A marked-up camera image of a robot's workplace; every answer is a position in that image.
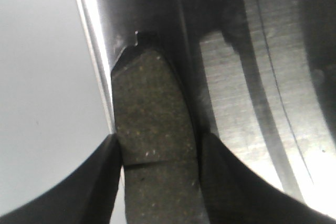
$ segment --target black plastic part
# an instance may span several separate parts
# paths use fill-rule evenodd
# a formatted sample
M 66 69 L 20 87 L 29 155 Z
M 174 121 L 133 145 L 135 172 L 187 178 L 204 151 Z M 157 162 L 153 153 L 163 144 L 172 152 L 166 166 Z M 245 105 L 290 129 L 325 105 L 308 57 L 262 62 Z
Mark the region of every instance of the black plastic part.
M 69 177 L 30 203 L 0 218 L 1 224 L 108 224 L 122 164 L 109 135 Z
M 336 223 L 270 186 L 214 134 L 206 134 L 202 144 L 201 187 L 211 224 Z

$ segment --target dark gray friction material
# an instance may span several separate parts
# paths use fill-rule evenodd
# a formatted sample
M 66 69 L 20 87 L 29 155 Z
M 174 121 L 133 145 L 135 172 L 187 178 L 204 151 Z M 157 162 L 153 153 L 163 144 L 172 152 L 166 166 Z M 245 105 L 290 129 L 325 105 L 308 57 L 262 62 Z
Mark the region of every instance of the dark gray friction material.
M 168 63 L 154 50 L 119 61 L 112 87 L 128 224 L 209 223 L 190 115 Z
M 124 165 L 195 158 L 188 109 L 165 59 L 147 51 L 118 69 L 113 106 Z

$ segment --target gray surface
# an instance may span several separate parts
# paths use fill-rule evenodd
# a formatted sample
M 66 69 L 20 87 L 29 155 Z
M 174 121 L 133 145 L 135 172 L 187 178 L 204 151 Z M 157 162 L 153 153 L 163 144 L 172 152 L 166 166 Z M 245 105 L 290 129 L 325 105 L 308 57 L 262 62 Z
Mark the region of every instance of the gray surface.
M 2 215 L 60 182 L 109 130 L 76 1 L 0 6 Z M 114 223 L 125 223 L 122 200 Z

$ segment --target reflective metal surface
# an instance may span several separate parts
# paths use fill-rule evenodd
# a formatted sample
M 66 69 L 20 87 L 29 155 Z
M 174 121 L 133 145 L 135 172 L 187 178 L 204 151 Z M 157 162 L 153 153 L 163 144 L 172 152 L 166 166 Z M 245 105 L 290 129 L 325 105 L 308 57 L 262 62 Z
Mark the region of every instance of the reflective metal surface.
M 336 218 L 334 0 L 77 1 L 112 131 L 109 72 L 136 31 L 154 31 L 196 131 Z

